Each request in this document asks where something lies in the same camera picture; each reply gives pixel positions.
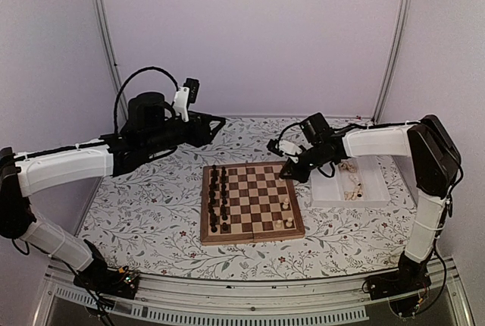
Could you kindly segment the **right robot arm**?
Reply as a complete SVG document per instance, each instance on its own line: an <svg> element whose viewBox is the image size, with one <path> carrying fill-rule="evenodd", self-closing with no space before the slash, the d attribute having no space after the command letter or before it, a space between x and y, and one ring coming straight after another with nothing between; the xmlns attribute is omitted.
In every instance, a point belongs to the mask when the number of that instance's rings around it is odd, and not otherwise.
<svg viewBox="0 0 485 326"><path fill-rule="evenodd" d="M438 256L437 241L452 216L452 192L462 181L462 157L435 114L394 124L348 124L331 127L321 113L296 123L309 148L279 136L268 142L270 152L286 158L279 177L305 183L313 170L335 168L341 161L363 156L390 155L412 160L418 194L411 234L395 271L369 276L362 285L372 300L389 299L400 318L426 312L431 285L427 263Z"/></svg>

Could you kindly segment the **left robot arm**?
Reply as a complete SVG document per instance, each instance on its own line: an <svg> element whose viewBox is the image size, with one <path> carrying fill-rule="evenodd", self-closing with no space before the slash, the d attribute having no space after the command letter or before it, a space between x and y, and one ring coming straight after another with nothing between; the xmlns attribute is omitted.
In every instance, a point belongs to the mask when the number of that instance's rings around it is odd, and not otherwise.
<svg viewBox="0 0 485 326"><path fill-rule="evenodd" d="M173 154L178 146L199 148L213 141L225 118L189 110L200 83L189 78L175 87L172 102L144 92L128 102L123 127L87 143L41 152L1 150L1 235L20 239L72 268L78 287L134 299L139 273L110 269L88 240L81 240L33 210L30 196L41 190L95 177L118 177Z"/></svg>

